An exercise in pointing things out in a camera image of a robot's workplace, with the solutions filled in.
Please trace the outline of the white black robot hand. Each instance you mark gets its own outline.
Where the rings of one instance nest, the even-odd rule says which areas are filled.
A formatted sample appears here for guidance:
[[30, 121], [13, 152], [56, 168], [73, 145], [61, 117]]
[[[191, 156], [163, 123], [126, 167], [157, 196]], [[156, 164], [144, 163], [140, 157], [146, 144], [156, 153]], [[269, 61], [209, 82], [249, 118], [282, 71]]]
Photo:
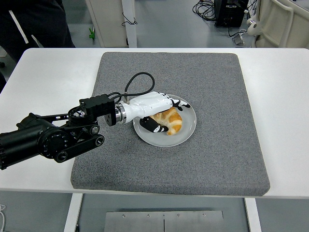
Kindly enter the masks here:
[[167, 94], [150, 92], [135, 97], [129, 103], [120, 102], [122, 122], [128, 123], [135, 118], [140, 125], [152, 133], [166, 132], [174, 135], [182, 128], [182, 118], [178, 111], [191, 106], [182, 100], [173, 99]]

